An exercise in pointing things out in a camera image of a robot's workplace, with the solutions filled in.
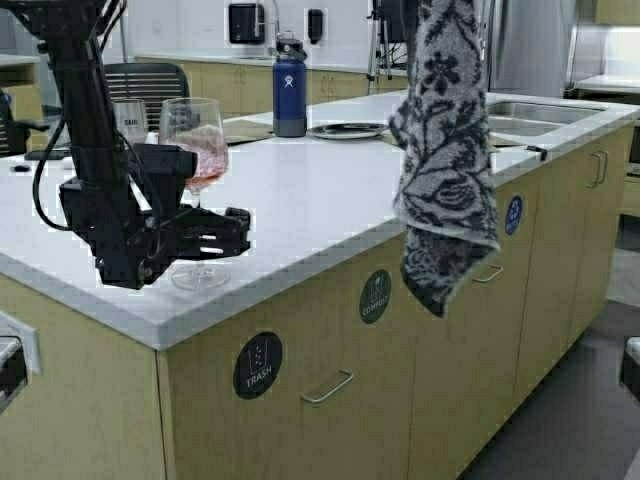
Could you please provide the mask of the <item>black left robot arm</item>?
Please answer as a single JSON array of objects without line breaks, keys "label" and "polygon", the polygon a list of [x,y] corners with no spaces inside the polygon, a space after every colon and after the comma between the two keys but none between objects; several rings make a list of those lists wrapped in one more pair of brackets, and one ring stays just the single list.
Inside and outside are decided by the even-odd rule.
[{"label": "black left robot arm", "polygon": [[49,57],[76,175],[59,187],[65,230],[89,245],[106,285],[141,289],[176,260],[235,257],[250,247],[251,216],[219,215],[181,201],[195,153],[174,145],[132,146],[117,130],[98,38],[111,1],[4,1],[2,9]]}]

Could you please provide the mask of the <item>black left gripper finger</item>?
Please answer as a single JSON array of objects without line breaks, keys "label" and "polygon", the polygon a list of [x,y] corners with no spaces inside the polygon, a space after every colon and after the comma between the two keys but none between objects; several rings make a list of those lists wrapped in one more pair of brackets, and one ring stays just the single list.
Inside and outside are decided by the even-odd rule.
[{"label": "black left gripper finger", "polygon": [[236,257],[251,247],[248,230],[167,230],[164,232],[164,265],[179,260],[207,261]]},{"label": "black left gripper finger", "polygon": [[236,235],[247,234],[251,215],[247,210],[227,208],[224,214],[181,205],[169,219],[159,223],[161,230],[172,230],[181,235]]}]

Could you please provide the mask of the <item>robot base right corner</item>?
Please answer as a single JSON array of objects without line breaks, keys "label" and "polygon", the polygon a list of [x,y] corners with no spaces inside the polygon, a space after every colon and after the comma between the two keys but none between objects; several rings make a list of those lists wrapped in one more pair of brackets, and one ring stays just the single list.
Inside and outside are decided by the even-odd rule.
[{"label": "robot base right corner", "polygon": [[637,401],[640,401],[639,337],[629,337],[624,346],[620,367],[621,386]]}]

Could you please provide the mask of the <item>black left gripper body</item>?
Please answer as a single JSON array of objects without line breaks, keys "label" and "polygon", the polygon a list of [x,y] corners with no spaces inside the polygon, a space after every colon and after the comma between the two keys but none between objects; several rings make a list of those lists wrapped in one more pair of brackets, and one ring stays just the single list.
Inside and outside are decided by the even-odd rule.
[{"label": "black left gripper body", "polygon": [[197,156],[175,145],[71,149],[76,177],[60,186],[67,225],[95,258],[103,284],[141,289],[197,250],[181,204]]}]

